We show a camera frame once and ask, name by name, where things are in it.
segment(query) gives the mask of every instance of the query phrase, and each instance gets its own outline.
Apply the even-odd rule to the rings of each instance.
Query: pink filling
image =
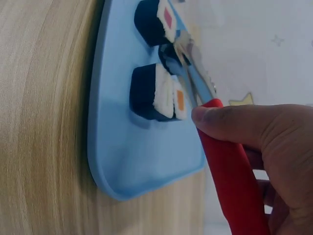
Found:
[[[167,25],[169,26],[169,28],[172,27],[172,17],[170,15],[170,13],[168,12],[167,8],[165,8],[164,10],[164,18],[165,18],[165,21],[167,23]]]

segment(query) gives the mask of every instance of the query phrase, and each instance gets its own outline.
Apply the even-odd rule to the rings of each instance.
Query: wooden surface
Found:
[[[202,235],[204,174],[117,202],[89,172],[102,0],[0,1],[0,234]]]

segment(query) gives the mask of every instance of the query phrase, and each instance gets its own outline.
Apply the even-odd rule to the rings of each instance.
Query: metal tongs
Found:
[[[180,32],[174,49],[181,65],[166,57],[166,66],[178,76],[192,107],[199,102],[204,107],[223,107],[202,65],[200,50],[187,31]],[[263,199],[243,146],[213,139],[200,130],[198,134],[232,234],[269,235]]]

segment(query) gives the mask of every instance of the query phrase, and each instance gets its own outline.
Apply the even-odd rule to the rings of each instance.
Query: gray star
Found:
[[[281,46],[281,44],[285,41],[285,39],[282,39],[275,35],[275,38],[271,40],[273,43],[275,43],[278,47]]]

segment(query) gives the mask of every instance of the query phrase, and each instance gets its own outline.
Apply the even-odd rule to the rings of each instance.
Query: sushi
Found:
[[[178,81],[173,81],[174,115],[175,120],[187,118],[186,99],[183,88]]]
[[[162,64],[134,69],[130,89],[130,107],[148,120],[169,121],[174,115],[173,81]]]
[[[134,24],[151,47],[175,40],[177,21],[168,0],[142,0],[136,8]]]
[[[161,63],[163,64],[163,66],[166,68],[166,70],[171,74],[171,75],[174,75],[170,69],[168,68],[167,64],[166,64],[166,58],[169,57],[169,58],[172,58],[174,59],[175,61],[177,61],[177,63],[182,66],[176,52],[175,52],[175,49],[174,49],[174,45],[172,43],[170,44],[163,44],[163,45],[160,45],[159,48],[158,48],[158,56],[160,58],[160,61]],[[189,66],[191,65],[190,61],[187,59],[187,57],[183,54],[183,58],[185,60],[185,63]]]

